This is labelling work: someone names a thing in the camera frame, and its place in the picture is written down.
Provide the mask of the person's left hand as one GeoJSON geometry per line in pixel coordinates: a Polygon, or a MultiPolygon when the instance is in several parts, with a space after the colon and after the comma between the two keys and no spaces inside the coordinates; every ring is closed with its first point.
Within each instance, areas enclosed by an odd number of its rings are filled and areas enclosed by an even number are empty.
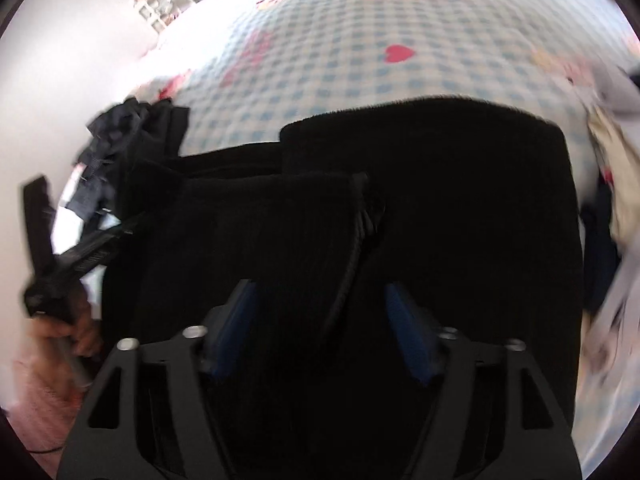
{"type": "Polygon", "coordinates": [[[35,343],[35,355],[38,360],[54,363],[63,359],[58,348],[60,340],[70,343],[74,356],[94,356],[102,346],[98,322],[92,317],[88,294],[81,282],[72,287],[70,296],[72,322],[66,323],[37,314],[30,321],[30,334],[35,343]]]}

